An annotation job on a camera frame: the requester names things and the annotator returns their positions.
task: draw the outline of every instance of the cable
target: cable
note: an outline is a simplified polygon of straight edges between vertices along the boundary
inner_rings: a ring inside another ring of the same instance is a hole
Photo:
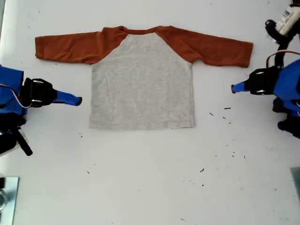
[[[278,53],[293,53],[293,54],[297,54],[297,55],[300,55],[300,52],[296,52],[296,51],[292,51],[292,50],[279,50],[277,52],[275,52],[274,54],[270,55],[268,58],[267,58],[267,61],[266,61],[266,68],[269,68],[269,59],[273,56],[273,55],[276,55]]]
[[[22,108],[28,109],[28,108],[31,107],[31,104],[30,104],[29,106],[23,106],[23,104],[21,103],[21,100],[20,100],[19,96],[17,95],[17,93],[16,93],[12,88],[10,88],[10,87],[8,87],[7,85],[2,84],[2,83],[0,83],[0,87],[10,89],[10,90],[12,91],[14,97],[16,98],[17,102],[19,103],[19,105],[20,105]]]

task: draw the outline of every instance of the t-shirt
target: t-shirt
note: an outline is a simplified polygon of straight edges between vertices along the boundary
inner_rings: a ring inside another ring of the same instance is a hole
[[[253,44],[173,26],[36,37],[36,57],[92,64],[91,128],[195,126],[192,64],[248,67]]]

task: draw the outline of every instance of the orange sleeve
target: orange sleeve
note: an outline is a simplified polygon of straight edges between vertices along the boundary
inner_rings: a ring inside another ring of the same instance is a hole
[[[183,59],[213,66],[248,67],[253,43],[162,27],[156,33]]]
[[[36,57],[93,64],[118,47],[126,36],[118,28],[103,28],[102,32],[36,37]]]

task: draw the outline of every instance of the white table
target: white table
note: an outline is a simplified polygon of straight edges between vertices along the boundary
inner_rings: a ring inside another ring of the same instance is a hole
[[[34,154],[27,157],[15,150],[0,158],[1,175],[20,177],[14,224],[300,224],[290,174],[290,167],[300,166],[300,140],[277,129],[284,115],[272,112],[274,97],[233,95],[230,90],[276,51],[264,23],[278,20],[288,4],[289,0],[7,0],[0,63],[83,97],[77,108],[31,109],[22,129]],[[194,65],[196,128],[89,129],[91,66],[36,59],[34,37],[119,25],[173,25],[250,41],[251,64]],[[290,48],[300,49],[297,38]],[[287,56],[286,62],[296,58]]]

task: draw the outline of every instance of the shirt hem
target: shirt hem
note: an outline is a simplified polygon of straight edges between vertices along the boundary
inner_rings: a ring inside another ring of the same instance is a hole
[[[152,129],[175,129],[175,128],[194,128],[195,122],[188,121],[172,121],[172,122],[152,122],[152,123],[136,123],[136,124],[111,124],[111,123],[99,123],[99,121],[90,120],[90,128],[101,129],[124,129],[124,130],[152,130]]]

